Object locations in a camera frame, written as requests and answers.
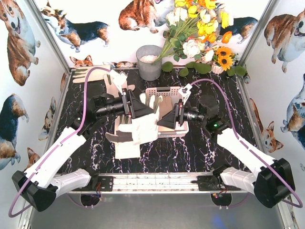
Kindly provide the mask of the white grey cuff glove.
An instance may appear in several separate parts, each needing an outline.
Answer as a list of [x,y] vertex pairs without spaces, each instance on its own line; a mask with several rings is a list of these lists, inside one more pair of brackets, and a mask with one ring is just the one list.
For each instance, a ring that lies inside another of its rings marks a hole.
[[[117,135],[120,124],[130,124],[131,119],[121,115],[115,119],[114,134]],[[141,156],[140,145],[132,142],[115,143],[115,159],[139,158]]]

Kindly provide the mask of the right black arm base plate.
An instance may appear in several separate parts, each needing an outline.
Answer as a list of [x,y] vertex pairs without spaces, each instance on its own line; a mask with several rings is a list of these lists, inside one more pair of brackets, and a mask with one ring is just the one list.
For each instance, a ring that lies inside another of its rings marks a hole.
[[191,181],[192,184],[198,186],[199,191],[221,191],[227,189],[229,191],[238,191],[240,188],[225,185],[215,176],[197,176],[195,180]]

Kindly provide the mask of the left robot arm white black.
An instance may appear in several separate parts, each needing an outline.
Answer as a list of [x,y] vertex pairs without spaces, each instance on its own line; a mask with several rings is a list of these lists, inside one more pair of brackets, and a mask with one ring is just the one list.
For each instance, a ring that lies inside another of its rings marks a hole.
[[88,186],[95,175],[87,169],[79,168],[62,176],[55,176],[65,161],[88,139],[88,135],[104,117],[126,115],[133,121],[148,117],[153,108],[142,103],[131,89],[123,88],[124,74],[117,74],[113,84],[120,95],[102,93],[88,97],[88,83],[84,83],[83,107],[75,114],[73,121],[64,128],[57,141],[45,154],[24,172],[16,171],[12,181],[18,191],[11,207],[9,217],[19,197],[23,197],[30,207],[38,212],[46,210],[59,196],[78,188]]

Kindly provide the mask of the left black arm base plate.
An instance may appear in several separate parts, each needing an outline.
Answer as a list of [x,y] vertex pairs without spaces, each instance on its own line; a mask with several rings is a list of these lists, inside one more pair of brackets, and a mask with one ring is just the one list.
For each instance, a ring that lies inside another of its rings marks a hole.
[[113,176],[100,176],[95,175],[91,178],[92,188],[95,191],[106,191],[111,192],[114,184]]

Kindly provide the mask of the white grey striped glove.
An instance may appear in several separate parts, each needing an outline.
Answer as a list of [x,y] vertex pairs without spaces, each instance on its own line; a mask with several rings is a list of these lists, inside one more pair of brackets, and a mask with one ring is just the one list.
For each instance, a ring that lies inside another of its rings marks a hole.
[[157,122],[160,118],[160,103],[163,97],[147,94],[140,94],[140,101],[153,109],[153,113],[132,119],[129,124],[119,124],[116,134],[106,133],[106,139],[112,143],[130,143],[141,145],[155,141],[158,138]]

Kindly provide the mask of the tan leather glove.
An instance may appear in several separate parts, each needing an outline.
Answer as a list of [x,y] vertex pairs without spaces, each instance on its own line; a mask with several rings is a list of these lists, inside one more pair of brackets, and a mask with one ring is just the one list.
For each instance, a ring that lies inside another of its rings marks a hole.
[[[159,104],[159,120],[163,118],[166,114],[171,112],[173,109],[173,102],[172,98],[170,96],[162,96],[162,102]],[[182,132],[182,133],[187,133],[188,129],[187,127],[180,126],[179,124],[175,124],[175,129],[173,128],[168,128],[165,126],[160,126],[158,125],[158,131],[159,132]]]

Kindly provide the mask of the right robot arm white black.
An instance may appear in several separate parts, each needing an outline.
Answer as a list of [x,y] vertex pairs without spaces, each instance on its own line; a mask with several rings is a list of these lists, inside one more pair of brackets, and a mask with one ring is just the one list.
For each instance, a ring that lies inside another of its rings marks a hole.
[[159,126],[174,129],[184,122],[197,122],[203,132],[219,146],[228,150],[249,169],[247,172],[228,165],[213,171],[213,175],[225,186],[234,186],[253,194],[267,208],[272,208],[295,193],[295,184],[290,164],[285,159],[263,153],[244,138],[231,124],[219,115],[215,98],[203,95],[197,108],[189,106],[190,85],[180,88],[182,98],[174,104],[172,111],[158,121]]

